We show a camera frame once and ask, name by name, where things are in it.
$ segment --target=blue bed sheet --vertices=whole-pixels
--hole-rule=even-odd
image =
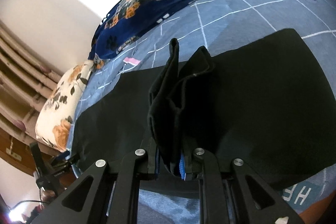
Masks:
[[[176,37],[180,61],[188,60],[204,45],[214,56],[239,48],[283,28],[294,28],[313,52],[336,95],[336,2],[335,0],[198,0],[165,19],[114,59],[97,70],[79,100],[75,119],[109,93],[128,71],[163,66],[168,44]],[[67,147],[71,150],[73,125]],[[329,196],[336,189],[336,165],[283,190],[297,213]],[[198,200],[173,198],[140,191],[139,210],[153,217],[139,223],[198,223]]]

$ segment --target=bright light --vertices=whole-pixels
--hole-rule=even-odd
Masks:
[[[19,206],[17,206],[14,210],[11,210],[9,213],[9,218],[11,221],[21,221],[23,222],[23,218],[22,218],[22,213],[24,213],[26,209],[26,206],[24,204],[20,204]]]

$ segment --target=round metal bolt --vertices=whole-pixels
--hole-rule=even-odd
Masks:
[[[237,166],[242,166],[244,164],[244,161],[241,159],[234,159],[233,163]]]
[[[196,149],[194,150],[194,153],[195,153],[196,155],[203,155],[203,154],[204,154],[204,149],[203,149],[203,148],[196,148]]]
[[[143,150],[143,149],[137,149],[137,150],[135,151],[135,154],[136,154],[137,156],[145,155],[145,153],[146,153],[146,151]]]
[[[105,166],[105,164],[106,164],[105,160],[97,160],[96,161],[96,166],[97,167],[103,167],[103,166]]]

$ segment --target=pillow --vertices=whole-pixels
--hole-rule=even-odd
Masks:
[[[66,150],[75,110],[92,72],[93,61],[68,70],[46,101],[35,126],[38,139],[61,152]]]

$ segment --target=folded black fabric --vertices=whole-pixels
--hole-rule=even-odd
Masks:
[[[82,170],[121,159],[149,134],[174,175],[184,135],[213,152],[221,171],[239,157],[277,190],[336,162],[335,98],[295,30],[215,57],[200,47],[183,63],[178,51],[173,39],[165,67],[122,74],[82,113],[73,140]]]

